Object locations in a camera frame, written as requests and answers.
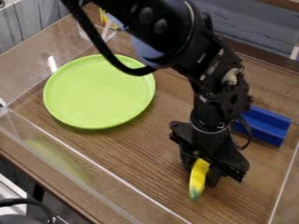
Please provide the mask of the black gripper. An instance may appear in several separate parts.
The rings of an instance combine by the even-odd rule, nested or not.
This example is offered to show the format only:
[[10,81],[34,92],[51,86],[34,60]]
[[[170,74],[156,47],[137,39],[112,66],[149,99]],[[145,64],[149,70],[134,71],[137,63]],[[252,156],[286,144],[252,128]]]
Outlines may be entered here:
[[196,129],[190,122],[169,123],[169,138],[180,148],[181,166],[186,172],[192,170],[197,158],[209,163],[205,175],[205,186],[214,187],[221,177],[242,181],[249,169],[249,162],[242,156],[229,134],[229,128],[206,132]]

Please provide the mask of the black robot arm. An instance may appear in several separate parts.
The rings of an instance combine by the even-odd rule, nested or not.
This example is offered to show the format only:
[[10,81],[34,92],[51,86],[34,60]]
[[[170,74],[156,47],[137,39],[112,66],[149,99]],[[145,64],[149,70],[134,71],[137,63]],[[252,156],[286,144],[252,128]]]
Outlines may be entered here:
[[90,0],[132,35],[144,67],[125,66],[110,52],[76,0],[61,0],[109,64],[133,76],[169,67],[190,83],[193,106],[188,122],[169,123],[169,138],[178,144],[186,170],[206,163],[202,184],[216,186],[222,177],[240,181],[249,162],[232,137],[242,123],[252,97],[236,53],[216,37],[210,16],[196,0]]

